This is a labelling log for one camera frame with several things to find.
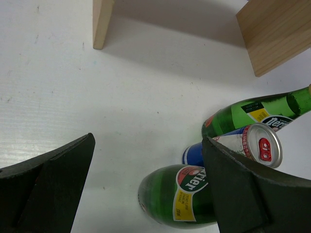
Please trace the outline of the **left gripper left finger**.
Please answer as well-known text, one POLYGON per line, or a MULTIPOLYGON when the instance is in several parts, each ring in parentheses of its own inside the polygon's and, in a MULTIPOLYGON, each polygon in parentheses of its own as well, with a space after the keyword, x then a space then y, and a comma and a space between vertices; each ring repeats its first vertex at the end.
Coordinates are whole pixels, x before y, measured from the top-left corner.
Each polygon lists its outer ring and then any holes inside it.
POLYGON ((2 233, 69 233, 95 148, 88 133, 0 170, 2 233))

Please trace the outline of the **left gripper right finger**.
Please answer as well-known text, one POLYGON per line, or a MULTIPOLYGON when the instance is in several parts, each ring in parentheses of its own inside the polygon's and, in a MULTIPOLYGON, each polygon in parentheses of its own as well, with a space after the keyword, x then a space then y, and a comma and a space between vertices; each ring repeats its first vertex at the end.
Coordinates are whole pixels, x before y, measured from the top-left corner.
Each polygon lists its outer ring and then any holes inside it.
POLYGON ((202 140, 213 206, 222 233, 309 233, 311 182, 202 140))

